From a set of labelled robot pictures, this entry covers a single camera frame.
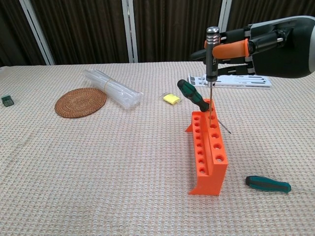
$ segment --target round placemat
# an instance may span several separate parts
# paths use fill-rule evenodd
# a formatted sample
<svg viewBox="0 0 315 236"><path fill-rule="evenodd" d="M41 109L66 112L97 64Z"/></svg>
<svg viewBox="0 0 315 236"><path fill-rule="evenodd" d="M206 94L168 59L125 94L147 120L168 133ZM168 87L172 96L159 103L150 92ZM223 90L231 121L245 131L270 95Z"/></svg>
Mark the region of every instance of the round placemat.
<svg viewBox="0 0 315 236"><path fill-rule="evenodd" d="M78 88L67 92L55 104L55 111L65 118L88 116L106 102L106 94L96 88Z"/></svg>

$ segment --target orange screwdriver stand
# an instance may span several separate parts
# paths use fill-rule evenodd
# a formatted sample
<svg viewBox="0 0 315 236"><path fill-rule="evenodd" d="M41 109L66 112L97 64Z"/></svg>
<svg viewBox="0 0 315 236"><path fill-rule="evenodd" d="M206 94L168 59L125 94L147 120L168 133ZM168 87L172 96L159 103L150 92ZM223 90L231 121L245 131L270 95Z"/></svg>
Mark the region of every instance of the orange screwdriver stand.
<svg viewBox="0 0 315 236"><path fill-rule="evenodd" d="M192 112L186 132L193 135L197 171L197 186L189 194L219 195L228 161L213 100L211 117L209 111Z"/></svg>

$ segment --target screwdriver handle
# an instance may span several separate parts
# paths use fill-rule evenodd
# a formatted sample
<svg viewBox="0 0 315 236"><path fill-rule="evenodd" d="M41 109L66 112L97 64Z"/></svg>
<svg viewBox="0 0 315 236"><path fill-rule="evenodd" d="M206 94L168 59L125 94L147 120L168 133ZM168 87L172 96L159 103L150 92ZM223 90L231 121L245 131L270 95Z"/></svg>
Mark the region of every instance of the screwdriver handle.
<svg viewBox="0 0 315 236"><path fill-rule="evenodd" d="M270 178L261 176L247 176L245 183L247 186L269 192L284 192L291 191L291 185L287 182L279 182Z"/></svg>
<svg viewBox="0 0 315 236"><path fill-rule="evenodd" d="M186 98L198 105L202 112L209 110L209 103L203 100L202 96L197 92L196 88L192 84L181 79L177 82L177 87Z"/></svg>

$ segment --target white packaging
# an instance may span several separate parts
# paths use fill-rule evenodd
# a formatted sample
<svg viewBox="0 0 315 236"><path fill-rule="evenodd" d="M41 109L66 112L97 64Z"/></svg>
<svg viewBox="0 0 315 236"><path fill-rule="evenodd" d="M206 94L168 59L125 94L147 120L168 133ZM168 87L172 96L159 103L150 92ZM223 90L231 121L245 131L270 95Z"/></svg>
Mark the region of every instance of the white packaging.
<svg viewBox="0 0 315 236"><path fill-rule="evenodd" d="M125 109L132 109L140 103L142 93L126 87L103 72L99 70L84 70L83 74L91 80L95 87L113 98Z"/></svg>

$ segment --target yellow object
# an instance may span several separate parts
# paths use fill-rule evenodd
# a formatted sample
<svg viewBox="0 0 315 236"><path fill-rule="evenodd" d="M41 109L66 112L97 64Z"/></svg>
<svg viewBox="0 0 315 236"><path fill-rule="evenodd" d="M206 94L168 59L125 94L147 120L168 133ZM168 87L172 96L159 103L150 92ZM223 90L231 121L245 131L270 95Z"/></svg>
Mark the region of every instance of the yellow object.
<svg viewBox="0 0 315 236"><path fill-rule="evenodd" d="M175 95L173 95L171 93L165 95L163 97L163 99L164 99L164 101L166 101L166 102L168 102L168 103L170 103L172 105L175 105L176 103L181 101L181 99L178 96L175 96Z"/></svg>

